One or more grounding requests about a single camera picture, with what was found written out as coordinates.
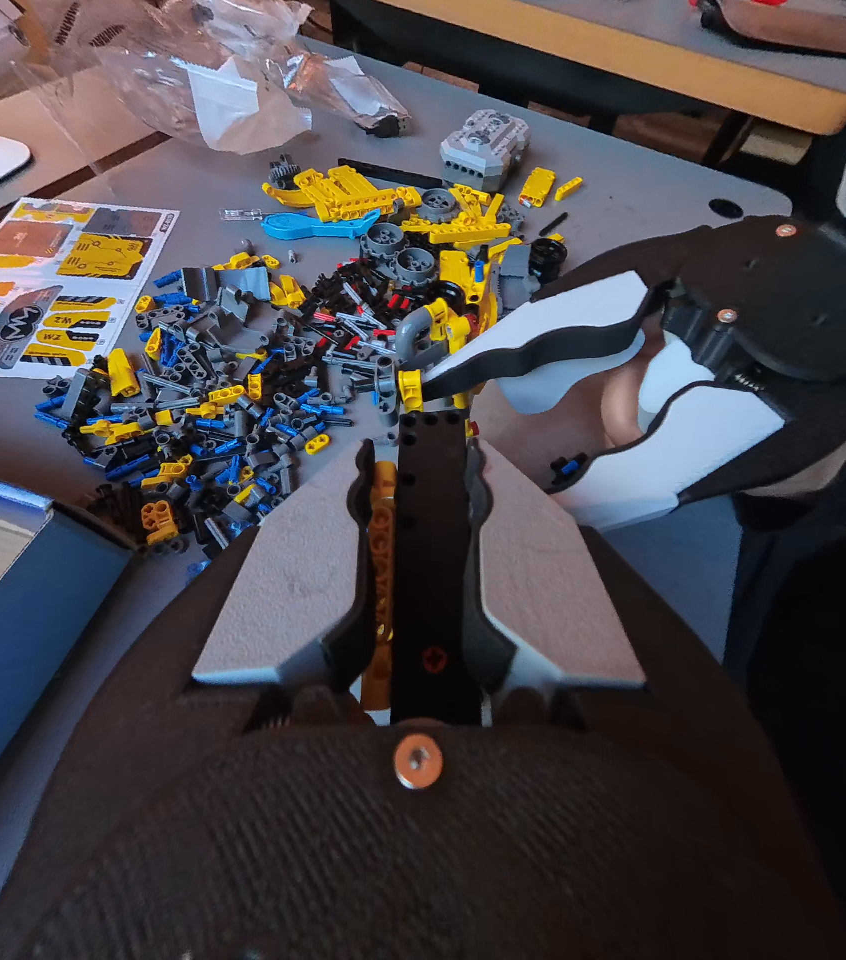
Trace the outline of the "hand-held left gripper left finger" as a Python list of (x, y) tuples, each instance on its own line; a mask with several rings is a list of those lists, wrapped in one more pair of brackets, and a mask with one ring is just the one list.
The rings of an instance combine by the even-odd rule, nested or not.
[(351, 443), (264, 522), (192, 668), (204, 686), (350, 690), (375, 642), (371, 440)]

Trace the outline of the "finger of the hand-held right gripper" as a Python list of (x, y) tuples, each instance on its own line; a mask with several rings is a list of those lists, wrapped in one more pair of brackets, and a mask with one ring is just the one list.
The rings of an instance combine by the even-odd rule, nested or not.
[(667, 402), (644, 438), (598, 454), (550, 499), (577, 523), (600, 531), (654, 520), (676, 510), (685, 490), (784, 425), (754, 392), (688, 386)]
[(522, 415), (554, 408), (577, 383), (626, 364), (645, 343), (657, 292), (627, 271), (528, 302), (422, 376), (426, 402), (495, 381)]

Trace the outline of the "yellow black toy vehicle model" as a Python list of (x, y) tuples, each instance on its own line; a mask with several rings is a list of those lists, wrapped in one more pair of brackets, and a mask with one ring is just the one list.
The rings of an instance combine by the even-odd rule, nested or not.
[(469, 336), (469, 318), (440, 297), (403, 319), (377, 363), (377, 408), (397, 460), (377, 462), (371, 492), (377, 636), (360, 702), (393, 724), (482, 722), (464, 656), (468, 395), (426, 410), (423, 387), (424, 372)]

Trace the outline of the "grey desk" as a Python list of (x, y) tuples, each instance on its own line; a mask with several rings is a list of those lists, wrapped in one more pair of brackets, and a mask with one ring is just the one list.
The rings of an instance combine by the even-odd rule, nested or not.
[[(375, 139), (343, 120), (315, 114), (313, 130), (288, 146), (293, 158), (320, 171), (338, 159), (370, 162), (410, 172), (435, 174), (444, 135), (474, 111), (497, 102), (442, 80), (363, 57), (365, 73), (383, 84), (409, 108), (412, 135)], [(791, 204), (777, 192), (719, 173), (623, 139), (589, 132), (541, 113), (509, 108), (527, 117), (532, 139), (526, 166), (553, 169), (562, 184), (580, 175), (584, 186), (564, 203), (528, 211), (529, 234), (569, 211), (557, 231), (569, 249), (567, 267), (575, 267), (610, 248), (663, 234), (675, 234), (719, 221), (709, 203), (734, 202), (745, 213), (781, 213)], [(115, 202), (123, 206), (178, 210), (179, 217), (152, 273), (156, 277), (184, 266), (221, 262), (242, 239), (251, 239), (283, 259), (288, 245), (265, 238), (250, 222), (223, 222), (220, 209), (259, 209), (277, 204), (262, 192), (276, 151), (238, 155), (178, 139), (143, 149), (134, 144), (118, 157), (124, 162), (81, 185), (47, 187), (74, 202)], [(0, 378), (0, 482), (25, 488), (71, 508), (83, 505), (103, 474), (81, 462), (52, 427), (34, 416), (41, 382)], [(685, 589), (664, 574), (664, 549), (688, 550), (706, 544), (737, 546), (739, 533), (726, 501), (694, 507), (669, 520), (647, 522), (628, 533), (612, 534), (657, 592), (670, 599), (715, 654), (722, 654), (729, 622), (729, 582), (736, 560), (718, 560), (709, 581), (714, 598), (689, 599)], [(132, 644), (188, 584), (187, 566), (199, 555), (135, 558), (123, 570), (88, 621), (41, 698), (0, 757), (0, 894), (31, 830), (33, 817), (74, 729), (92, 699)]]

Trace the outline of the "person's right hand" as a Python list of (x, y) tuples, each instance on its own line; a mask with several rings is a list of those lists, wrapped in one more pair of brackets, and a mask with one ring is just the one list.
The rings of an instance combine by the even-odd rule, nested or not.
[(649, 362), (634, 359), (606, 373), (600, 415), (607, 445), (621, 448), (644, 436), (640, 426), (640, 390)]

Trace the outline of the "grey battery box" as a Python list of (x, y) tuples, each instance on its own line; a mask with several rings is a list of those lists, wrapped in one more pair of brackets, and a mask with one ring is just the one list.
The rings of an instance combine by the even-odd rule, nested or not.
[(532, 130), (525, 120), (496, 109), (480, 109), (441, 142), (443, 180), (499, 193), (531, 141)]

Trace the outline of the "long black beam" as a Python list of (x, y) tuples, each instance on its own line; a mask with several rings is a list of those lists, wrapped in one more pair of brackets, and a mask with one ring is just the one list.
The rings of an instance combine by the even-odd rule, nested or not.
[(379, 180), (390, 185), (408, 186), (421, 191), (444, 187), (444, 180), (439, 176), (418, 174), (350, 158), (340, 158), (337, 166), (351, 168), (369, 180)]

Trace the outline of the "heap of yellow beams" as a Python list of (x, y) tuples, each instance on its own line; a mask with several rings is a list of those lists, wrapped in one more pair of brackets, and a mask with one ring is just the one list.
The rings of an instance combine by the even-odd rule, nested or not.
[(489, 195), (464, 185), (448, 189), (459, 201), (460, 213), (452, 222), (431, 223), (417, 216), (424, 191), (396, 185), (378, 187), (348, 167), (334, 167), (327, 174), (307, 170), (298, 174), (298, 190), (278, 190), (268, 183), (263, 192), (284, 209), (278, 213), (301, 213), (321, 221), (355, 220), (371, 210), (380, 210), (379, 221), (398, 225), (403, 232), (420, 234), (436, 246), (451, 245), (468, 250), (511, 237), (513, 224), (500, 219), (503, 197)]

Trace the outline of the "pile of small building pieces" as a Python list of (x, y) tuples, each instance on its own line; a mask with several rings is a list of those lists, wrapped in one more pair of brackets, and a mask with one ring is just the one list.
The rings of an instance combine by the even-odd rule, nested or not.
[(361, 256), (314, 285), (291, 275), (269, 285), (270, 331), (239, 330), (263, 300), (219, 281), (213, 298), (187, 296), (183, 270), (168, 295), (138, 305), (140, 360), (112, 350), (49, 380), (34, 419), (52, 429), (102, 483), (89, 509), (142, 554), (207, 560), (263, 522), (334, 440), (356, 438), (378, 412), (378, 360), (430, 287), (400, 289), (393, 258)]

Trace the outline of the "wooden background table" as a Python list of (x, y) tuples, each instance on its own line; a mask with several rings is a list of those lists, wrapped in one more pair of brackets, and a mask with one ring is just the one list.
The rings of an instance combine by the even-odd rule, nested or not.
[(737, 153), (753, 122), (816, 138), (846, 126), (846, 57), (741, 46), (687, 2), (330, 2), (333, 40), (429, 67), (501, 101), (596, 118), (727, 111), (702, 164)]

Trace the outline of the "light blue brick separator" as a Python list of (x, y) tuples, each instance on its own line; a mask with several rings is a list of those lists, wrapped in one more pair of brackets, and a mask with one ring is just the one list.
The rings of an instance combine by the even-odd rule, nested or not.
[(264, 233), (282, 241), (331, 237), (355, 239), (364, 236), (379, 222), (381, 211), (373, 209), (355, 220), (321, 221), (301, 213), (274, 213), (261, 220)]

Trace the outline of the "blue cardboard box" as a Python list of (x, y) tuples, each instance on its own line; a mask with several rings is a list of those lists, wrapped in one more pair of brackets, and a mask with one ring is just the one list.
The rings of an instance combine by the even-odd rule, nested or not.
[(0, 758), (134, 552), (87, 511), (0, 482)]

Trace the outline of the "person's dark clothed legs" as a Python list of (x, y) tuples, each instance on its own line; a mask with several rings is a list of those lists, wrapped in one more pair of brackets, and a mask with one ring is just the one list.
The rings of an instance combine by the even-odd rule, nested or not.
[(846, 916), (846, 511), (737, 495), (723, 664), (768, 738)]

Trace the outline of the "yellow sticker sheet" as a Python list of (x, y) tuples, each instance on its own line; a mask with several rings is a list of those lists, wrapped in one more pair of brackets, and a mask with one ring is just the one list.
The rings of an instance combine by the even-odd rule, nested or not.
[(178, 219), (173, 209), (19, 200), (0, 223), (0, 378), (109, 353)]

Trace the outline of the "clear plastic bag white label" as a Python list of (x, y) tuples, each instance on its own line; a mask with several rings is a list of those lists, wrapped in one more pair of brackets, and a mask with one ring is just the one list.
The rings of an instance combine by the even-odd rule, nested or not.
[(158, 133), (236, 155), (309, 131), (286, 90), (310, 7), (298, 2), (102, 2), (118, 29), (95, 48), (104, 78)]

